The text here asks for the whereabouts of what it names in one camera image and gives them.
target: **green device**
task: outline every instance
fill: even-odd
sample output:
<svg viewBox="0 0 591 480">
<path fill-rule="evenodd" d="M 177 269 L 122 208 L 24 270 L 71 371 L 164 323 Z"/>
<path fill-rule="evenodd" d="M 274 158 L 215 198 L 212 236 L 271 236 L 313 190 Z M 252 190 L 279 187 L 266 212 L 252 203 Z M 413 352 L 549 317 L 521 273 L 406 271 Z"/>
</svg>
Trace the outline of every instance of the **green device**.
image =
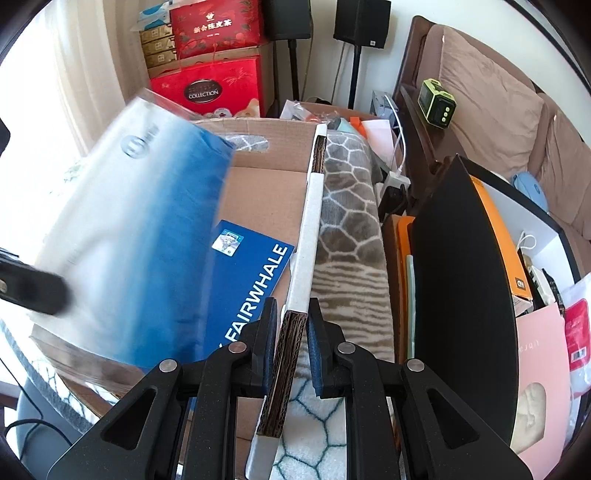
<svg viewBox="0 0 591 480">
<path fill-rule="evenodd" d="M 435 79 L 423 80 L 418 95 L 418 105 L 425 120 L 439 128 L 447 128 L 456 110 L 456 100 L 453 95 L 443 90 L 441 83 Z"/>
</svg>

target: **paper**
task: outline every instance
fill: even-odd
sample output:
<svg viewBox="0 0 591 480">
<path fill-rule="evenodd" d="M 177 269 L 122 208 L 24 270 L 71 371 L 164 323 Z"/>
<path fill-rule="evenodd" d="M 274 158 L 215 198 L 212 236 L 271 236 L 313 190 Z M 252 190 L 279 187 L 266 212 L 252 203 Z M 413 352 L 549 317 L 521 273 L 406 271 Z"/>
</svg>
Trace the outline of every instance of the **paper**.
<svg viewBox="0 0 591 480">
<path fill-rule="evenodd" d="M 390 122 L 385 119 L 378 119 L 366 120 L 361 124 L 365 127 L 371 149 L 390 169 L 396 168 Z"/>
</svg>

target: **speaker stand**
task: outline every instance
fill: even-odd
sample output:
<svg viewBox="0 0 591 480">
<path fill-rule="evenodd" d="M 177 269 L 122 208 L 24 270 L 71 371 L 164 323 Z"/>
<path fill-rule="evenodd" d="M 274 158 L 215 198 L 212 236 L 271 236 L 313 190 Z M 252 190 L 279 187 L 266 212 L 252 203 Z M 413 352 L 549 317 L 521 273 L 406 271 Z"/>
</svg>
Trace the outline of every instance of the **speaker stand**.
<svg viewBox="0 0 591 480">
<path fill-rule="evenodd" d="M 299 102 L 300 82 L 297 77 L 297 40 L 289 39 L 287 46 L 290 49 L 291 89 L 293 91 L 294 102 Z"/>
<path fill-rule="evenodd" d="M 351 90 L 349 91 L 349 109 L 355 109 L 355 94 L 357 93 L 357 78 L 359 77 L 359 63 L 361 62 L 361 45 L 355 45 L 353 57 L 353 72 L 351 73 Z"/>
</svg>

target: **red gift box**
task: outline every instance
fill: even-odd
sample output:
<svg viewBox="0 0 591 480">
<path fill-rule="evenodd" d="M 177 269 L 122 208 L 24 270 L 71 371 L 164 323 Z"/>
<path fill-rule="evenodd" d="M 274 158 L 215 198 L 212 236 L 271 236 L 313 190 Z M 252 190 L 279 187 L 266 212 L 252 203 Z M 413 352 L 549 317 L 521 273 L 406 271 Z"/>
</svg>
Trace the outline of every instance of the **red gift box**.
<svg viewBox="0 0 591 480">
<path fill-rule="evenodd" d="M 208 117 L 259 117 L 264 111 L 260 55 L 199 63 L 151 84 L 155 93 Z"/>
<path fill-rule="evenodd" d="M 178 57 L 265 43 L 258 0 L 203 0 L 170 11 Z"/>
</svg>

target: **curtain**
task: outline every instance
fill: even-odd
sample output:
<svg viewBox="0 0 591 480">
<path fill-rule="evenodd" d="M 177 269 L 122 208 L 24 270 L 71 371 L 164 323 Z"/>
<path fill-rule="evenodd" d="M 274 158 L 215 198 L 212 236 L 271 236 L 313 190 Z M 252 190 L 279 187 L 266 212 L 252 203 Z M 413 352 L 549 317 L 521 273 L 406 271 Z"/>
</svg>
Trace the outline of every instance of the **curtain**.
<svg viewBox="0 0 591 480">
<path fill-rule="evenodd" d="M 53 0 L 45 10 L 63 109 L 81 155 L 142 87 L 148 73 L 137 32 L 152 0 Z"/>
</svg>

